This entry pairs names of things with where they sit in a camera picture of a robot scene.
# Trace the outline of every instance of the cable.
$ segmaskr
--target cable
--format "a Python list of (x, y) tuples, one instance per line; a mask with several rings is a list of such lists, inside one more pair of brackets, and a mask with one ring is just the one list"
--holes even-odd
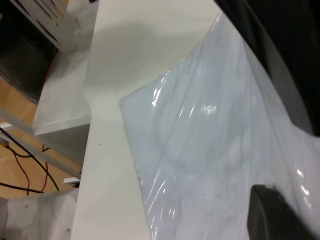
[(30, 189), (30, 188), (24, 188), (24, 187), (19, 187), (19, 186), (13, 186), (13, 185), (9, 185), (3, 182), (0, 182), (0, 186), (4, 186), (7, 188), (11, 188), (11, 189), (18, 189), (18, 190), (23, 190), (23, 191), (29, 191), (29, 192), (33, 192), (33, 193), (37, 193), (37, 194), (42, 194), (42, 191), (38, 191), (38, 190), (34, 190), (34, 189)]
[[(49, 147), (45, 148), (45, 145), (42, 144), (42, 152), (43, 152), (43, 153), (44, 153), (45, 151), (49, 150), (49, 149), (50, 149)], [(45, 168), (46, 168), (47, 171), (49, 170), (49, 167), (48, 167), (48, 163), (47, 163), (47, 162), (45, 162)], [(42, 187), (41, 192), (43, 192), (43, 191), (45, 190), (45, 187), (46, 187), (46, 185), (47, 185), (47, 180), (48, 180), (48, 174), (45, 175), (44, 185), (43, 185), (43, 187)]]
[[(46, 168), (46, 170), (48, 171), (48, 163), (47, 163), (47, 162), (45, 162), (45, 168)], [(42, 189), (41, 189), (41, 192), (43, 192), (43, 191), (45, 190), (45, 187), (46, 187), (46, 185), (47, 185), (47, 180), (48, 180), (48, 174), (45, 175), (44, 185), (43, 185), (43, 187), (42, 187)]]
[(19, 167), (21, 168), (22, 172), (24, 173), (24, 175), (25, 175), (25, 177), (26, 177), (26, 179), (27, 179), (27, 181), (28, 181), (28, 188), (27, 188), (28, 190), (26, 191), (26, 194), (29, 195), (29, 188), (30, 188), (30, 180), (29, 180), (29, 177), (28, 177), (26, 171), (24, 170), (24, 168), (21, 166), (21, 164), (20, 164), (20, 162), (19, 162), (19, 160), (18, 160), (18, 158), (17, 158), (17, 155), (15, 155), (14, 151), (12, 151), (12, 153), (13, 153), (13, 155), (14, 155), (14, 157), (15, 157), (15, 160), (16, 160), (17, 164), (18, 164)]
[(20, 158), (31, 158), (30, 155), (21, 155), (19, 153), (17, 153), (15, 150), (13, 150), (10, 146), (6, 147), (7, 149), (9, 149), (14, 155), (20, 157)]
[(51, 176), (51, 174), (45, 169), (44, 166), (42, 166), (42, 164), (39, 162), (38, 159), (35, 158), (34, 155), (32, 155), (31, 152), (29, 152), (24, 146), (22, 146), (19, 142), (17, 142), (12, 136), (10, 136), (5, 130), (2, 129), (2, 127), (0, 127), (0, 131), (6, 135), (9, 139), (11, 139), (16, 145), (18, 145), (21, 149), (23, 149), (27, 154), (30, 155), (31, 158), (33, 158), (35, 160), (35, 162), (48, 174), (49, 178), (51, 179), (52, 183), (54, 184), (55, 188), (59, 191), (59, 187), (56, 184), (54, 178)]

